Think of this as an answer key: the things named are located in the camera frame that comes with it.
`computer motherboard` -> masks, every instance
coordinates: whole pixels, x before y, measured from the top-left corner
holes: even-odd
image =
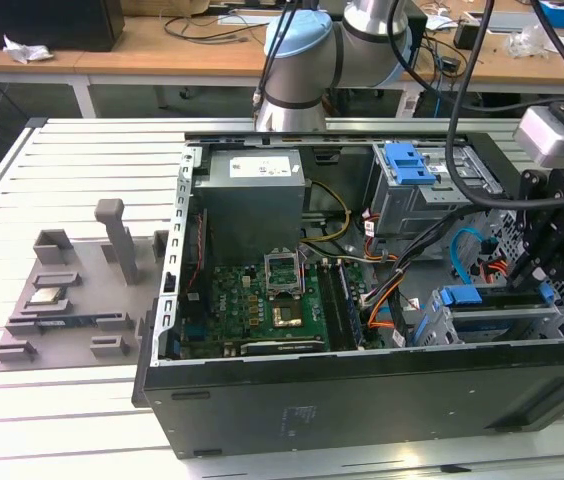
[[[291,261],[273,267],[271,260],[270,265],[217,266],[209,318],[185,323],[182,357],[355,348],[362,343],[357,308],[366,291],[362,268],[355,263]],[[333,318],[330,324],[327,318]]]

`blue plastic latch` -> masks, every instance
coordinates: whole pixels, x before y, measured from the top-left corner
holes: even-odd
[[[452,301],[450,304],[446,303],[445,295],[451,296]],[[445,287],[440,292],[442,301],[445,305],[471,305],[476,303],[482,303],[482,296],[478,289],[473,285],[453,285],[450,287]]]
[[[429,316],[425,315],[422,321],[420,322],[420,325],[418,325],[418,328],[415,330],[415,333],[413,334],[413,343],[418,341],[418,338],[420,338],[420,335],[422,335],[422,332],[424,331],[424,327],[426,327],[427,323],[429,323]]]
[[[538,290],[546,303],[552,305],[555,302],[555,292],[548,283],[542,282],[538,287]]]
[[[453,305],[455,301],[453,300],[453,295],[451,295],[451,292],[449,292],[448,288],[443,288],[442,290],[440,290],[440,298],[442,299],[442,304],[447,307],[449,305]]]
[[[424,158],[410,143],[387,143],[387,163],[393,167],[399,185],[433,185],[435,176],[424,165]]]

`label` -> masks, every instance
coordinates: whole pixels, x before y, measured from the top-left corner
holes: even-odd
[[[420,309],[420,300],[417,297],[409,298],[409,304],[402,309],[404,312],[411,312]]]
[[[403,348],[404,345],[406,345],[404,337],[397,330],[393,330],[393,336],[391,338],[393,338],[393,342],[400,348]]]
[[[431,173],[449,173],[446,165],[427,165],[426,167]]]
[[[235,157],[229,162],[231,178],[290,177],[289,157]]]
[[[43,320],[36,323],[40,327],[64,327],[66,325],[64,320]]]
[[[286,407],[282,411],[280,437],[292,438],[305,434],[310,429],[317,411],[318,407],[315,405]]]
[[[375,223],[370,220],[364,222],[364,234],[367,237],[375,237]]]

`black computer case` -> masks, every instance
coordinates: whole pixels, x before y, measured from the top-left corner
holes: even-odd
[[[0,0],[3,35],[50,49],[110,51],[124,28],[120,0]]]

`sticker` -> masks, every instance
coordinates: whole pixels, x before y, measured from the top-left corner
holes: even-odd
[[[231,178],[290,177],[289,157],[235,157],[229,162]]]
[[[66,325],[64,320],[43,320],[37,322],[40,327],[63,327]]]
[[[367,237],[375,237],[375,223],[370,220],[364,222],[364,234]]]
[[[409,298],[409,304],[402,309],[404,312],[420,310],[420,300],[417,297]]]
[[[397,330],[393,330],[393,336],[391,338],[393,338],[393,342],[400,348],[403,348],[406,344],[404,337]]]
[[[427,165],[427,168],[431,173],[449,173],[446,165]]]

